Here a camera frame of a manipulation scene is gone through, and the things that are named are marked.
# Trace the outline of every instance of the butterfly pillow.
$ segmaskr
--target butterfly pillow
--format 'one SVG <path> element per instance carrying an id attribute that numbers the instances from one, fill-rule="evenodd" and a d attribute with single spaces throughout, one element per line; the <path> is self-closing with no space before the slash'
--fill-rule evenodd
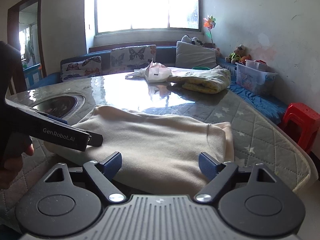
<path id="1" fill-rule="evenodd" d="M 91 57 L 83 61 L 63 64 L 60 79 L 62 82 L 66 82 L 101 75 L 101 57 Z"/>
<path id="2" fill-rule="evenodd" d="M 111 50 L 109 74 L 132 72 L 156 60 L 156 45 L 133 46 Z"/>

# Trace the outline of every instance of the transparent plastic bin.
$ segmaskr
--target transparent plastic bin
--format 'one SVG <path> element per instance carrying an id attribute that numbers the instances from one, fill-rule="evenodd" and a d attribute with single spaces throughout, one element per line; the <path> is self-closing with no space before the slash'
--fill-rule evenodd
<path id="1" fill-rule="evenodd" d="M 259 96 L 271 93 L 276 75 L 237 63 L 237 84 Z"/>
<path id="2" fill-rule="evenodd" d="M 248 60 L 248 59 L 245 60 L 245 65 L 247 67 L 254 68 L 256 70 L 260 70 L 260 71 L 264 71 L 264 72 L 267 71 L 267 69 L 268 69 L 268 65 L 260 63 L 260 62 L 256 62 L 253 60 Z"/>

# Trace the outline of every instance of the red plastic stool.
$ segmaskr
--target red plastic stool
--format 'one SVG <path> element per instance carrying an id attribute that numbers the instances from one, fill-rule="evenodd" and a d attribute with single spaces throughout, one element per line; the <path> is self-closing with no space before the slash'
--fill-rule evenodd
<path id="1" fill-rule="evenodd" d="M 291 103 L 285 111 L 280 128 L 307 154 L 320 127 L 320 114 L 303 103 Z"/>

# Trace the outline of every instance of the plastic bag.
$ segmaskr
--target plastic bag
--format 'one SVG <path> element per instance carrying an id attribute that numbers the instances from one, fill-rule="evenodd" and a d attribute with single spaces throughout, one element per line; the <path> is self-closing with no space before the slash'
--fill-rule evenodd
<path id="1" fill-rule="evenodd" d="M 161 63 L 153 63 L 146 68 L 135 69 L 134 73 L 125 77 L 144 77 L 148 83 L 164 82 L 171 75 L 171 69 Z"/>

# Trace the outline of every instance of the black device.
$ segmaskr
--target black device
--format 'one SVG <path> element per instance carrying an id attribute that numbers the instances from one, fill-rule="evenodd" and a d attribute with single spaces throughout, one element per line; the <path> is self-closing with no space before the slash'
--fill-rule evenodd
<path id="1" fill-rule="evenodd" d="M 0 41 L 0 121 L 2 140 L 0 167 L 10 157 L 17 157 L 32 143 L 33 136 L 68 148 L 85 151 L 87 145 L 100 146 L 103 137 L 68 125 L 65 120 L 51 116 L 5 98 L 11 82 L 13 66 L 20 64 L 18 50 Z"/>
<path id="2" fill-rule="evenodd" d="M 305 207 L 263 163 L 240 168 L 201 153 L 199 167 L 210 182 L 193 198 L 127 198 L 111 183 L 121 165 L 119 152 L 79 168 L 56 164 L 16 206 L 26 233 L 20 240 L 299 239 Z M 235 188 L 241 182 L 247 184 Z"/>

